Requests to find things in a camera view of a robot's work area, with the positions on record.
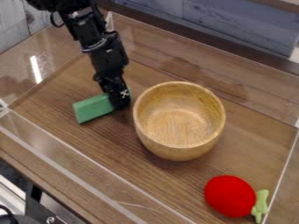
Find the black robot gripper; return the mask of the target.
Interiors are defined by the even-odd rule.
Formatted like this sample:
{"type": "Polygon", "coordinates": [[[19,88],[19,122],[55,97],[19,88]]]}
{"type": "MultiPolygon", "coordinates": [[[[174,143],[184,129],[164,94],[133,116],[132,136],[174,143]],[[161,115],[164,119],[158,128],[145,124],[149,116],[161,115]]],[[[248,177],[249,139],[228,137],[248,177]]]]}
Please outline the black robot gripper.
{"type": "Polygon", "coordinates": [[[87,54],[95,71],[93,81],[98,82],[113,109],[122,109],[130,104],[130,93],[121,78],[128,57],[118,33],[105,33],[99,41],[93,45],[85,45],[81,51],[87,54]]]}

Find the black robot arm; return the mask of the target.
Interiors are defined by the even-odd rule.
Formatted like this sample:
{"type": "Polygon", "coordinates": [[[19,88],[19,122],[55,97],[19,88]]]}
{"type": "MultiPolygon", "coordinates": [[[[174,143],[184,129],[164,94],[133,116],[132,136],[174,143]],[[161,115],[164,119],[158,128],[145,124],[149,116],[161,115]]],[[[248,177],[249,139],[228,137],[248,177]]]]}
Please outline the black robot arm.
{"type": "Polygon", "coordinates": [[[95,0],[25,0],[37,11],[58,13],[62,24],[50,24],[59,28],[63,25],[81,51],[89,56],[94,69],[93,81],[106,94],[111,107],[124,108],[130,103],[124,69],[128,57],[117,31],[109,31],[106,20],[95,0]]]}

